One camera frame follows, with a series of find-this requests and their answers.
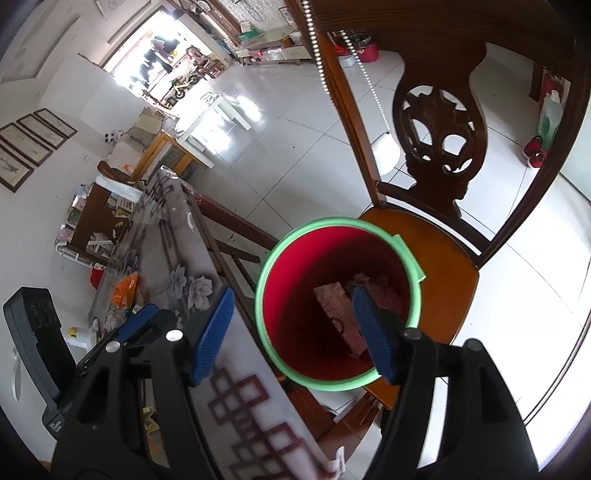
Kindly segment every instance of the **red lattice pattern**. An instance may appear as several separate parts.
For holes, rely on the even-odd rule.
[[[236,480],[297,480],[283,456],[299,448],[308,453],[321,478],[328,475],[287,422],[263,431],[252,408],[267,401],[269,394],[256,375],[234,382],[225,368],[216,367],[210,383],[216,393],[215,400],[208,404],[213,418],[218,425],[230,422],[240,438],[240,442],[232,446],[238,461],[229,466]],[[280,439],[284,446],[275,448],[273,438]]]

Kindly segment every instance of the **orange plastic bag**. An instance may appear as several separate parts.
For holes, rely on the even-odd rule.
[[[111,295],[111,303],[119,309],[131,308],[135,297],[135,287],[138,284],[138,273],[134,272],[131,275],[119,280],[113,285],[113,294]]]

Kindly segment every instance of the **chair seat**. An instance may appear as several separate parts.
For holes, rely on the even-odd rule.
[[[448,234],[410,213],[373,207],[360,218],[402,236],[427,276],[421,283],[419,328],[435,342],[451,343],[466,318],[478,283],[478,270],[471,260]],[[382,379],[366,389],[388,408],[398,391]]]

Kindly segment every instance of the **red bin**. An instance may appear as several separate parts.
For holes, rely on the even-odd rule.
[[[358,50],[357,54],[359,55],[359,59],[363,63],[370,63],[372,61],[376,61],[379,57],[378,46],[375,43],[372,43],[367,48],[363,50]]]

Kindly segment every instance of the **table leg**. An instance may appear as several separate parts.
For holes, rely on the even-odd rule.
[[[246,119],[239,114],[236,109],[230,105],[227,100],[222,100],[219,105],[219,109],[224,112],[231,120],[238,122],[245,130],[250,130],[251,125],[246,121]]]
[[[199,151],[196,147],[191,145],[188,141],[181,143],[180,146],[183,147],[187,151],[187,153],[189,153],[190,155],[194,156],[197,160],[199,160],[207,168],[213,168],[216,166],[216,164],[204,152]]]
[[[187,168],[187,166],[191,163],[191,160],[192,158],[189,155],[184,155],[173,169],[174,172],[180,176],[180,174],[184,172],[185,168]]]
[[[216,105],[215,107],[213,107],[213,109],[214,109],[214,110],[216,111],[216,113],[217,113],[219,116],[221,116],[221,117],[222,117],[222,118],[223,118],[223,119],[224,119],[226,122],[231,122],[231,121],[233,121],[233,120],[234,120],[234,119],[233,119],[233,118],[232,118],[230,115],[228,115],[228,114],[227,114],[227,113],[224,111],[224,109],[223,109],[223,108],[221,108],[221,107],[219,106],[219,104],[218,104],[218,105]]]

